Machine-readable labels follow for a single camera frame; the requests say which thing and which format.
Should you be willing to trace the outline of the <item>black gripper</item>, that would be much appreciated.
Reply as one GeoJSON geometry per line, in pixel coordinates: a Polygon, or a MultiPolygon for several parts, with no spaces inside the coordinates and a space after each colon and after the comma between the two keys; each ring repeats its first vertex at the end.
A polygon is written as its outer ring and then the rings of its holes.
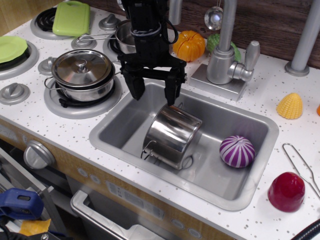
{"type": "MultiPolygon", "coordinates": [[[[131,36],[134,39],[135,52],[119,53],[118,60],[122,64],[132,65],[133,68],[141,72],[147,68],[152,78],[163,80],[167,105],[174,105],[176,98],[180,96],[181,85],[186,80],[186,62],[170,54],[169,45],[172,43],[168,39],[168,32],[131,32],[131,36]],[[171,68],[172,74],[155,70],[157,67],[171,68]]],[[[131,96],[138,101],[145,92],[144,79],[126,69],[122,71],[122,75],[131,96]]]]}

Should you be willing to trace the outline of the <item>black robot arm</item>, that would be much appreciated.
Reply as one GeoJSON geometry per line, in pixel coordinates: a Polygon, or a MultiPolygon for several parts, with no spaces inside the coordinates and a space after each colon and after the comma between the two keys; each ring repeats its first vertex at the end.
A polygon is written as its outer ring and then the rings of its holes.
{"type": "Polygon", "coordinates": [[[130,34],[135,43],[135,53],[122,53],[117,57],[126,85],[132,97],[139,100],[145,92],[145,78],[164,81],[165,98],[172,106],[187,79],[187,63],[170,54],[168,2],[124,0],[122,5],[131,22],[130,34]]]}

